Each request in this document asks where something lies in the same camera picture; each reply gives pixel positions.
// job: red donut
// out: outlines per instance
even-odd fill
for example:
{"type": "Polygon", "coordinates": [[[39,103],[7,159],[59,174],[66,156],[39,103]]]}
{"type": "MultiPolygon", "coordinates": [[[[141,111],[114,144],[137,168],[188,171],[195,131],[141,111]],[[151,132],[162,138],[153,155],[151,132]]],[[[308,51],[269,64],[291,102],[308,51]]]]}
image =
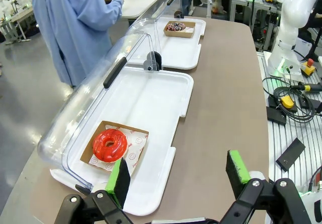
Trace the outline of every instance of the red donut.
{"type": "Polygon", "coordinates": [[[128,145],[125,135],[116,129],[107,129],[93,142],[94,155],[101,161],[113,163],[124,157],[128,145]]]}

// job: clear plastic cover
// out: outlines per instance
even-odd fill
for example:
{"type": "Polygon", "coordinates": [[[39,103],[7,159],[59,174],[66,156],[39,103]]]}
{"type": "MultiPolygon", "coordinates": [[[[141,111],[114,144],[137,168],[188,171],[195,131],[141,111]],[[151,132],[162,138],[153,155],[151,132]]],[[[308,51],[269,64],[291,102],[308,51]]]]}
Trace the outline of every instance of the clear plastic cover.
{"type": "Polygon", "coordinates": [[[147,33],[151,36],[153,50],[161,54],[160,34],[163,34],[163,22],[161,18],[173,20],[183,17],[181,0],[157,0],[147,9],[128,29],[127,34],[147,33]]]}
{"type": "Polygon", "coordinates": [[[65,170],[83,186],[91,187],[91,183],[79,177],[68,166],[68,154],[75,143],[73,140],[81,132],[81,125],[86,122],[88,114],[95,110],[96,104],[108,91],[103,83],[113,73],[113,69],[118,66],[120,60],[124,57],[127,62],[140,60],[147,62],[149,70],[157,70],[151,46],[151,37],[142,33],[126,35],[113,46],[92,73],[73,92],[52,122],[49,131],[41,138],[38,144],[38,154],[43,160],[65,170]]]}

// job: person in blue coat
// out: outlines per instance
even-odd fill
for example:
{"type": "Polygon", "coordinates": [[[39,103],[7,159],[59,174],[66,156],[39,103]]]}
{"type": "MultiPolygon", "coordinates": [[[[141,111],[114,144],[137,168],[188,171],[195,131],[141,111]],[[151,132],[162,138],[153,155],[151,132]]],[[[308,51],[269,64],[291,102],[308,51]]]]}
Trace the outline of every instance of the person in blue coat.
{"type": "Polygon", "coordinates": [[[78,86],[108,53],[108,29],[122,16],[124,0],[32,0],[40,32],[60,80],[78,86]]]}

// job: white plastic tray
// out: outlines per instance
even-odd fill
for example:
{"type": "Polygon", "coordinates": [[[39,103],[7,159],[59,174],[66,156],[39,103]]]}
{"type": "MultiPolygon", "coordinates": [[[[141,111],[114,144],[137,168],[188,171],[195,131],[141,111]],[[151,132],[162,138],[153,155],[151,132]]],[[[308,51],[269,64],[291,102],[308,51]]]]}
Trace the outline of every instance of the white plastic tray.
{"type": "MultiPolygon", "coordinates": [[[[193,79],[184,73],[143,71],[125,67],[109,91],[103,91],[99,104],[75,140],[68,156],[69,168],[94,186],[109,179],[109,173],[79,159],[102,120],[149,131],[146,147],[132,177],[124,211],[148,215],[160,202],[176,149],[171,147],[180,117],[185,117],[193,79]]],[[[77,181],[62,170],[51,170],[59,182],[74,189],[77,181]]]]}
{"type": "MultiPolygon", "coordinates": [[[[195,68],[200,56],[201,44],[199,44],[199,41],[200,37],[205,34],[206,22],[199,19],[160,18],[156,24],[163,67],[175,69],[195,68]],[[164,34],[164,28],[169,21],[195,22],[196,27],[192,38],[167,37],[164,34]]],[[[147,24],[144,26],[144,32],[154,38],[154,25],[147,24]]],[[[133,58],[138,60],[137,62],[133,62],[134,64],[142,64],[142,61],[140,60],[141,55],[139,50],[134,54],[133,58]]]]}

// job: beige tabletop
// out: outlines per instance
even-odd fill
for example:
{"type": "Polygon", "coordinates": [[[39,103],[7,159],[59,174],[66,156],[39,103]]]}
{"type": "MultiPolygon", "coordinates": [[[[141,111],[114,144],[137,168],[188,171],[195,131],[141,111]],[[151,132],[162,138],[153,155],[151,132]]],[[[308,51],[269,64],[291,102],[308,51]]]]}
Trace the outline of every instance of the beige tabletop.
{"type": "MultiPolygon", "coordinates": [[[[185,71],[193,77],[194,89],[173,140],[177,151],[163,199],[149,216],[130,215],[134,223],[200,216],[221,220],[234,202],[225,172],[227,150],[239,150],[249,171],[268,177],[266,105],[250,29],[202,20],[207,26],[199,64],[185,71]]],[[[45,224],[53,223],[63,198],[72,193],[44,169],[31,212],[45,224]]],[[[264,223],[264,214],[257,212],[251,223],[264,223]]]]}

